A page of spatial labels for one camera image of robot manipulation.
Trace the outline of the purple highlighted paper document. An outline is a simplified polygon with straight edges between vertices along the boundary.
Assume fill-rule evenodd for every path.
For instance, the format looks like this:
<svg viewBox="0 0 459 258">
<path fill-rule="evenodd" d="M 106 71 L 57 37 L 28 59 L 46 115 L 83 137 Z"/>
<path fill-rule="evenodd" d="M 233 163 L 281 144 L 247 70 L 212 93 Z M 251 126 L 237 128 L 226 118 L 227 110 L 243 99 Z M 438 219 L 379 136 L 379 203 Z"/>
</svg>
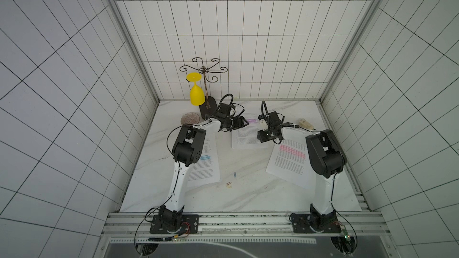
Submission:
<svg viewBox="0 0 459 258">
<path fill-rule="evenodd" d="M 245 113 L 243 115 L 249 125 L 234 130 L 232 133 L 232 148 L 233 149 L 265 149 L 268 148 L 268 143 L 261 143 L 257 139 L 258 131 L 261 130 L 258 115 L 254 112 Z"/>
</svg>

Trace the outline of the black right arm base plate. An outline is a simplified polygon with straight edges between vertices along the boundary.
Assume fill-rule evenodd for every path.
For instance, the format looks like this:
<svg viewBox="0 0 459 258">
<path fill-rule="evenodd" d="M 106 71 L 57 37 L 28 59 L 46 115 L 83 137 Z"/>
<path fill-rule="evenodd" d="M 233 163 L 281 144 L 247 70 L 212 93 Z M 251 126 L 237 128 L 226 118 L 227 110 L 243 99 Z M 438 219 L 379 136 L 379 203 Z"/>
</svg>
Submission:
<svg viewBox="0 0 459 258">
<path fill-rule="evenodd" d="M 291 213 L 289 222 L 295 234 L 340 234 L 341 227 L 335 222 L 323 223 L 310 214 Z"/>
</svg>

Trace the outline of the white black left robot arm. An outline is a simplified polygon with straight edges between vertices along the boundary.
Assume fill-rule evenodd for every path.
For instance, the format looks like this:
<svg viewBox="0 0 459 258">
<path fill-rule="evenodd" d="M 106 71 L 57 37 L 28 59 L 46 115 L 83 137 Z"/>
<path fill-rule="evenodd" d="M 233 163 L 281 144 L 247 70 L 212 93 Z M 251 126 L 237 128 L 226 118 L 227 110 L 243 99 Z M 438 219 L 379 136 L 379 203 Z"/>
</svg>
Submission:
<svg viewBox="0 0 459 258">
<path fill-rule="evenodd" d="M 185 206 L 185 194 L 193 164 L 203 155 L 204 142 L 220 131 L 233 131 L 249 125 L 243 117 L 244 111 L 236 112 L 234 96 L 226 94 L 220 100 L 216 111 L 207 116 L 201 124 L 184 124 L 177 127 L 178 136 L 172 148 L 167 148 L 175 162 L 174 178 L 166 202 L 147 211 L 145 218 L 155 211 L 162 217 L 179 216 Z"/>
</svg>

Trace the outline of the pink highlighted paper document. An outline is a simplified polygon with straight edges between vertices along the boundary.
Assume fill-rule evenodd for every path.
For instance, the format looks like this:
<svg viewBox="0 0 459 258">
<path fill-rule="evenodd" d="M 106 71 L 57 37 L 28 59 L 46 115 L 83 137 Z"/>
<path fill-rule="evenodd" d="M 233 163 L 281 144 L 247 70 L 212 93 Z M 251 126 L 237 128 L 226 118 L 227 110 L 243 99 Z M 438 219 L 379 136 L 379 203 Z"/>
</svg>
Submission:
<svg viewBox="0 0 459 258">
<path fill-rule="evenodd" d="M 316 187 L 316 173 L 311 167 L 303 129 L 283 129 L 283 140 L 275 144 L 266 172 L 310 192 Z"/>
</svg>

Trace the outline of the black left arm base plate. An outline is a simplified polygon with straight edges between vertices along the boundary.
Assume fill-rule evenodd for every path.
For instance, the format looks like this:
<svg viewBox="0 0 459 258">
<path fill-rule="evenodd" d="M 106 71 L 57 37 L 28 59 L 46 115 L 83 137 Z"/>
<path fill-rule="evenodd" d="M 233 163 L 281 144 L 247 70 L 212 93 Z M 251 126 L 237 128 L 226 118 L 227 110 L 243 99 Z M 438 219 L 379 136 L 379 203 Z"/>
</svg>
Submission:
<svg viewBox="0 0 459 258">
<path fill-rule="evenodd" d="M 196 234 L 198 233 L 199 215 L 181 215 L 175 219 L 153 216 L 150 234 Z"/>
</svg>

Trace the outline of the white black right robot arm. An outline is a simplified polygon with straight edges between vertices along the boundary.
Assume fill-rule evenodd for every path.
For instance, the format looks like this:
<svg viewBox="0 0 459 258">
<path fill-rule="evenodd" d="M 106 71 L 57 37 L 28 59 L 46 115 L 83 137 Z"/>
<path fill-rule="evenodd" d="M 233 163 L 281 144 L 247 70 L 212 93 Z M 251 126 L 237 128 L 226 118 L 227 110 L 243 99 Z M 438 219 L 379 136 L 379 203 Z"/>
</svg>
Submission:
<svg viewBox="0 0 459 258">
<path fill-rule="evenodd" d="M 311 130 L 286 122 L 276 111 L 269 112 L 264 100 L 258 119 L 262 129 L 258 131 L 257 139 L 261 143 L 278 145 L 274 150 L 277 168 L 295 176 L 304 170 L 316 173 L 314 199 L 306 222 L 313 232 L 323 233 L 327 226 L 338 222 L 333 192 L 335 180 L 347 163 L 343 148 L 332 130 Z"/>
</svg>

